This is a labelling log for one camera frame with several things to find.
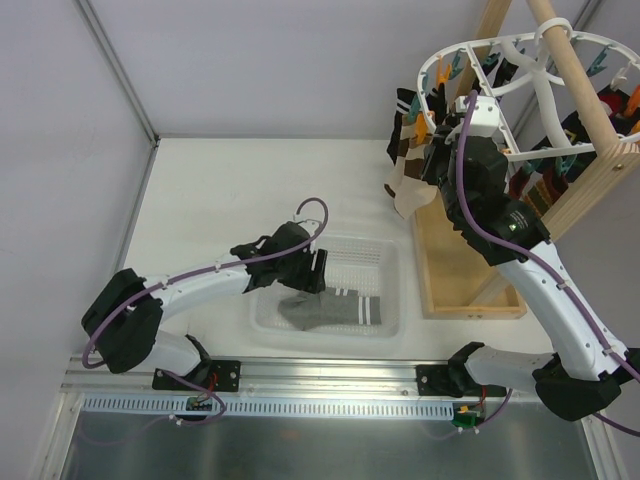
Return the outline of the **black sock yellow logo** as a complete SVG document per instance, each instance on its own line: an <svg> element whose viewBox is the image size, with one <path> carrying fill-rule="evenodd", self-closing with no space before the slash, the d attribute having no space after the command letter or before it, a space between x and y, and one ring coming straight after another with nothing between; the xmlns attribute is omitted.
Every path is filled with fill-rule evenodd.
<svg viewBox="0 0 640 480"><path fill-rule="evenodd" d="M589 135L582 125L577 111L573 111L562 122L564 134L569 140L571 145L590 143ZM533 150L549 149L552 148L551 142L547 137L544 137L541 141L535 144Z"/></svg>

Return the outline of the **grey striped sock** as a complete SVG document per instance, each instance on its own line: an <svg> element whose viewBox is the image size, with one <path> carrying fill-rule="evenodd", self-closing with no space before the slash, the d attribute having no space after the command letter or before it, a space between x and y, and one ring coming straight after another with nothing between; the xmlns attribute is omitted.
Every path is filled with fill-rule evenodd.
<svg viewBox="0 0 640 480"><path fill-rule="evenodd" d="M333 326L380 326L381 301L356 290L327 288L319 294L300 292L278 304L279 314L301 331Z"/></svg>

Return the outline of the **wooden stand tray base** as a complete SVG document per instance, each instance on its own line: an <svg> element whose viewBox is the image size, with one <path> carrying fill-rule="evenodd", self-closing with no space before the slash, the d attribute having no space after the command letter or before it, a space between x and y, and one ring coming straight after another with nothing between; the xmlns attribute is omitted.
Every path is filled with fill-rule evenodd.
<svg viewBox="0 0 640 480"><path fill-rule="evenodd" d="M437 320L514 320L527 312L510 285L490 300L480 295L493 269L445 215L436 196L412 217L423 316Z"/></svg>

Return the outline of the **wooden round pole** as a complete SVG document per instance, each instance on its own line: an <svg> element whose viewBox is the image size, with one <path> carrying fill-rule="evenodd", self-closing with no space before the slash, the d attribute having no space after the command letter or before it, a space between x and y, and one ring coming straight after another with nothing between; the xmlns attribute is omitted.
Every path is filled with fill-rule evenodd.
<svg viewBox="0 0 640 480"><path fill-rule="evenodd" d="M634 141L622 141L617 136L608 115L571 44L573 28L570 22L556 15L550 1L527 2L538 29L536 35L544 43L568 88L591 143L598 155L639 154Z"/></svg>

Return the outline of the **multicolour striped knit sock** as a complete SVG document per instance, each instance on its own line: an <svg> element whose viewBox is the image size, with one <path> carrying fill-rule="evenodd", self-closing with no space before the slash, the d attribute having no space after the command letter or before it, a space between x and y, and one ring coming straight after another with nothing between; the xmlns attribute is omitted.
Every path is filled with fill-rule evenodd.
<svg viewBox="0 0 640 480"><path fill-rule="evenodd" d="M535 182L532 175L520 168L509 180L508 194L528 205L538 218L542 218L568 189L564 175L551 167Z"/></svg>

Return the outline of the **black santa sock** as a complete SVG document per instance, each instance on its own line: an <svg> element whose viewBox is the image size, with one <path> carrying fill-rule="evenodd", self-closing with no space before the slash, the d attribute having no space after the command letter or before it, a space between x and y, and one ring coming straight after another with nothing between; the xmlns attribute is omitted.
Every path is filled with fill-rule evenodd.
<svg viewBox="0 0 640 480"><path fill-rule="evenodd" d="M618 134L629 136L639 132L639 86L631 94L607 86L598 93L598 98Z"/></svg>

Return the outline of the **black white striped sock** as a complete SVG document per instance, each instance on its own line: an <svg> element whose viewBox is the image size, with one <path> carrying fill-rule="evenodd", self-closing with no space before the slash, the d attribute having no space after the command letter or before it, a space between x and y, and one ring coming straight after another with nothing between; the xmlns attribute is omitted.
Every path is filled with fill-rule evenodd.
<svg viewBox="0 0 640 480"><path fill-rule="evenodd" d="M396 164L402 130L402 117L409 113L412 102L416 97L414 90L398 88L396 90L396 104L393 120L393 129L386 148L387 155L393 164Z"/></svg>

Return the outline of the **aluminium mounting rail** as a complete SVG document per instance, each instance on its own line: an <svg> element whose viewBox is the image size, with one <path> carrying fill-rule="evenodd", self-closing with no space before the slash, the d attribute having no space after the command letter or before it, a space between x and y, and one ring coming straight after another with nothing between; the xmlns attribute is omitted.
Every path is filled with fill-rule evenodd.
<svg viewBox="0 0 640 480"><path fill-rule="evenodd" d="M446 369L443 361L354 360L239 357L239 369L219 377L234 393L249 398L349 398L419 399L428 395L432 375ZM74 356L66 367L61 390L65 393L149 393L160 373L153 367L138 367L113 374L105 367L82 366Z"/></svg>

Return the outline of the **orange clothes peg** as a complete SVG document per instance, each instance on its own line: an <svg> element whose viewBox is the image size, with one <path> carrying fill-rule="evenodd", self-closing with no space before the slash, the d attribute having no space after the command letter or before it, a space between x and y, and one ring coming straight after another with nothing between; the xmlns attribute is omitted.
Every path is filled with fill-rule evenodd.
<svg viewBox="0 0 640 480"><path fill-rule="evenodd" d="M414 124L414 143L416 146L422 145L425 143L427 138L429 137L429 127L425 120L425 115L423 113L419 113L416 117L416 122Z"/></svg>

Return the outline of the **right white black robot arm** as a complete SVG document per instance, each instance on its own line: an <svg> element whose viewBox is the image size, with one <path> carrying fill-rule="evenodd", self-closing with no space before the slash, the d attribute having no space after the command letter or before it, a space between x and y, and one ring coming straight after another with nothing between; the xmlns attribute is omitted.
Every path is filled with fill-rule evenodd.
<svg viewBox="0 0 640 480"><path fill-rule="evenodd" d="M450 397L484 385L535 394L566 421L601 417L639 378L639 351L620 341L575 286L531 207L504 191L507 159L489 137L441 125L425 153L424 180L466 243L524 297L553 350L525 354L470 342L427 378Z"/></svg>

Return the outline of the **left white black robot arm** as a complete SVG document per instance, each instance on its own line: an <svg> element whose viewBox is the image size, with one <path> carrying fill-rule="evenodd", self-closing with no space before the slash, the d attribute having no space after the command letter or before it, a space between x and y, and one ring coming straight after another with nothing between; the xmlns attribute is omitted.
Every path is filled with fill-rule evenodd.
<svg viewBox="0 0 640 480"><path fill-rule="evenodd" d="M113 374L151 367L172 388L212 385L214 361L204 346L190 334L162 330L162 323L210 300L275 283L303 293L324 291L327 253L314 246L322 228L314 220L289 221L231 248L212 266L174 276L117 272L81 319L86 349L96 351Z"/></svg>

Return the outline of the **brown cream sock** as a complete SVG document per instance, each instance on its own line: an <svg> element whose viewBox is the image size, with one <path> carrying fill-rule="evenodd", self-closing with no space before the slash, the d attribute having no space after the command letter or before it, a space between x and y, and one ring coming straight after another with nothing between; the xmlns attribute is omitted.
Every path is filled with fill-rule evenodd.
<svg viewBox="0 0 640 480"><path fill-rule="evenodd" d="M409 148L409 158L399 155L384 183L385 191L393 198L394 209L405 220L430 204L438 192L435 186L419 178L424 165L424 149L424 145Z"/></svg>

